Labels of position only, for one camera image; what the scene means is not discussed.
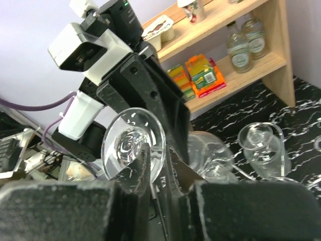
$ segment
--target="barcode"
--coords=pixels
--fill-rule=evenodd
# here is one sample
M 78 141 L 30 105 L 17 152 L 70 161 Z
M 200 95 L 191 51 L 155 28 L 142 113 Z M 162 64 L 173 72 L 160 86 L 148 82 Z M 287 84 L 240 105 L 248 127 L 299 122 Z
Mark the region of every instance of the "barcode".
M 204 78 L 208 84 L 215 81 L 215 76 L 212 72 L 204 75 Z

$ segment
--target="white cup with floral print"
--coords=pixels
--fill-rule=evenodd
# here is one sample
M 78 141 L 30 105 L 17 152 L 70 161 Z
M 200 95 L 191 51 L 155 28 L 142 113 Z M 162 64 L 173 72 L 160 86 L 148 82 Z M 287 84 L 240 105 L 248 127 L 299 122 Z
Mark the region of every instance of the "white cup with floral print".
M 202 0 L 177 0 L 177 6 L 184 10 L 191 24 L 198 24 L 206 17 Z

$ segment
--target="gray wall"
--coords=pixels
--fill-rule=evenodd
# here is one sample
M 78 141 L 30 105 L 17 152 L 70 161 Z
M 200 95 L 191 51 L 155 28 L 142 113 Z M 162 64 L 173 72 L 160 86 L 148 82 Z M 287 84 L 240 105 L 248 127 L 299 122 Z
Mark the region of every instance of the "gray wall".
M 98 5 L 104 2 L 105 0 L 96 0 Z M 314 25 L 311 24 L 311 18 L 310 21 L 304 18 L 304 16 L 311 15 L 310 11 L 313 11 L 313 7 L 306 12 L 302 11 L 306 8 L 302 8 L 303 2 L 320 7 L 320 0 L 287 0 L 289 11 L 300 12 L 300 14 L 296 12 L 289 16 L 294 72 L 318 84 L 320 80 L 317 74 L 320 61 L 315 60 L 320 58 L 320 45 L 318 44 L 320 41 L 317 40 L 320 38 L 321 28 L 317 23 L 321 24 L 321 19 L 316 15 L 316 10 L 314 10 L 313 17 Z M 141 23 L 145 23 L 174 4 L 175 0 L 130 0 L 130 3 Z M 81 21 L 68 4 L 69 0 L 0 1 L 0 7 L 4 11 L 0 22 L 2 34 L 0 38 L 1 97 L 24 105 L 43 105 L 52 103 L 78 88 L 83 79 L 82 74 L 59 70 L 47 52 L 47 47 L 69 22 Z M 304 18 L 305 21 L 298 21 L 300 18 Z M 302 33 L 297 33 L 299 29 L 304 29 L 311 36 L 309 43 Z M 227 30 L 223 28 L 162 65 L 164 69 L 168 69 L 200 53 L 219 60 L 227 55 L 226 36 Z M 304 56 L 304 63 L 298 56 Z M 62 105 L 48 111 L 24 114 L 44 127 L 55 120 L 64 108 L 65 105 Z M 106 108 L 97 120 L 107 126 L 115 115 L 114 111 Z

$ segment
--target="black marble countertop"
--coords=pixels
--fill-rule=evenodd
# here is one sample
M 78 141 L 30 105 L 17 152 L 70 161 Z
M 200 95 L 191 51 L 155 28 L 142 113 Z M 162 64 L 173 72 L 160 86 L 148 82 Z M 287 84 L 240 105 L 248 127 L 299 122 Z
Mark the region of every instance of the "black marble countertop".
M 261 81 L 257 81 L 192 121 L 195 131 L 206 131 L 221 138 L 234 153 L 238 167 L 257 178 L 237 142 L 239 131 L 253 122 L 279 125 L 285 148 L 292 162 L 287 177 L 303 184 L 321 178 L 321 152 L 314 148 L 321 135 L 321 90 L 300 80 L 294 81 L 296 107 L 290 108 Z M 321 205 L 321 182 L 311 189 Z

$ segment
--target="wooden shelf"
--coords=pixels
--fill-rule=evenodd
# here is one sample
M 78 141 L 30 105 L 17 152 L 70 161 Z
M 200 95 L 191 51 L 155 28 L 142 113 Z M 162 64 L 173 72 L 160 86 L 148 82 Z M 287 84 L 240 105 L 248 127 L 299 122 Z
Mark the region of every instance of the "wooden shelf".
M 233 20 L 254 10 L 268 0 L 244 0 L 239 4 L 229 4 L 227 0 L 213 0 L 205 5 L 206 19 L 197 25 L 191 25 L 188 19 L 174 24 L 176 37 L 158 52 L 160 62 L 173 57 L 187 47 L 200 41 L 211 33 L 226 26 Z
M 186 106 L 190 109 L 191 113 L 196 112 L 224 96 L 253 83 L 277 69 L 280 69 L 286 65 L 286 60 L 277 54 L 270 52 L 264 58 L 254 61 L 253 68 L 249 72 L 243 74 L 238 74 L 233 70 L 229 57 L 225 57 L 216 64 L 225 78 L 226 87 L 203 98 L 194 98 L 188 101 Z

